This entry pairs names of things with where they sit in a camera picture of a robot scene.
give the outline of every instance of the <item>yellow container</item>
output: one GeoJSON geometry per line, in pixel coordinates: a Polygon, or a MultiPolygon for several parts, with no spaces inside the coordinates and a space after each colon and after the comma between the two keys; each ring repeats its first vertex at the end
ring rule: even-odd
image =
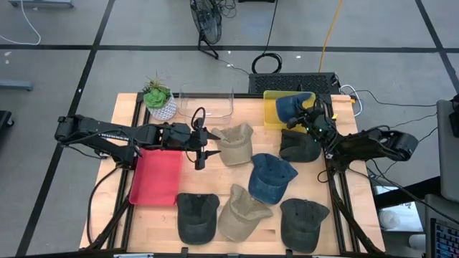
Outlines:
{"type": "MultiPolygon", "coordinates": [[[[292,91],[276,91],[276,90],[266,90],[263,93],[263,105],[265,106],[265,128],[267,129],[286,129],[287,125],[279,120],[278,112],[275,106],[275,101],[279,97],[286,97],[292,95],[298,95],[303,93],[310,93],[311,97],[303,102],[304,108],[310,108],[314,105],[316,100],[316,95],[314,92],[292,92],[292,91]]],[[[306,129],[301,125],[297,125],[291,130],[298,132],[306,132],[306,129]]]]}

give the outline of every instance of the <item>beige cap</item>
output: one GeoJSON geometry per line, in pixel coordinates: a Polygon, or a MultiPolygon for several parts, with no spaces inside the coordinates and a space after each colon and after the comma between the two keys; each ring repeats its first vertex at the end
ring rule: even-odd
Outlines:
{"type": "Polygon", "coordinates": [[[243,123],[233,128],[223,130],[212,129],[212,134],[218,136],[217,146],[220,158],[226,166],[237,165],[250,161],[252,157],[253,129],[249,124],[243,123]]]}
{"type": "Polygon", "coordinates": [[[218,218],[218,229],[235,242],[246,240],[261,219],[273,216],[273,212],[260,201],[252,198],[243,187],[233,184],[231,196],[218,218]]]}

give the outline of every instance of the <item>electric fan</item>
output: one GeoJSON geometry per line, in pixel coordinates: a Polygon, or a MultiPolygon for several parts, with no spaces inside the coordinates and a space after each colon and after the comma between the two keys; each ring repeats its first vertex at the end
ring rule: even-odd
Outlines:
{"type": "Polygon", "coordinates": [[[222,37],[222,15],[219,12],[217,3],[215,0],[191,0],[190,7],[194,24],[199,32],[198,50],[218,59],[218,54],[211,46],[222,37]],[[201,42],[206,43],[214,54],[203,50],[201,42]]]}

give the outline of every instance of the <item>succulent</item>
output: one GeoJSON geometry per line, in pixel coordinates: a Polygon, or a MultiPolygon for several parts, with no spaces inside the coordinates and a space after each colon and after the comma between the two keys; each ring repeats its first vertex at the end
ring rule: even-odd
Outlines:
{"type": "Polygon", "coordinates": [[[143,102],[148,108],[162,108],[171,97],[171,90],[165,87],[156,75],[156,79],[149,79],[143,89],[143,102]]]}

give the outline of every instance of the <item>white pot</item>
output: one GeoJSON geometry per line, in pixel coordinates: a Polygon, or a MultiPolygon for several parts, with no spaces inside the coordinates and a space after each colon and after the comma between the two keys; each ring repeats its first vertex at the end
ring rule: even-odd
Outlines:
{"type": "Polygon", "coordinates": [[[148,108],[150,114],[157,120],[167,121],[174,117],[177,112],[177,104],[175,103],[174,96],[171,97],[162,108],[148,108]]]}

